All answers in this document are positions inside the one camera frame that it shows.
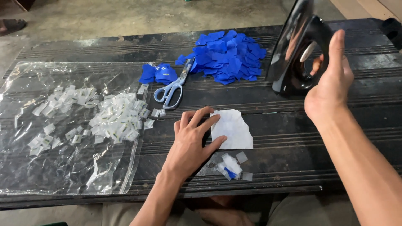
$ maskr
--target left hand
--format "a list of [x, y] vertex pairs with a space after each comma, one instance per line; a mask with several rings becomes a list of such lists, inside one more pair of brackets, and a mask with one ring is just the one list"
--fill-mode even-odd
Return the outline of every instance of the left hand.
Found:
[[220, 115], [214, 115], [197, 126], [205, 114], [213, 113], [210, 107], [198, 111], [183, 112], [181, 120], [174, 123], [174, 143], [169, 151], [162, 171], [178, 177], [182, 182], [195, 172], [209, 156], [227, 139], [220, 136], [206, 147], [202, 147], [202, 138], [211, 126], [219, 121]]

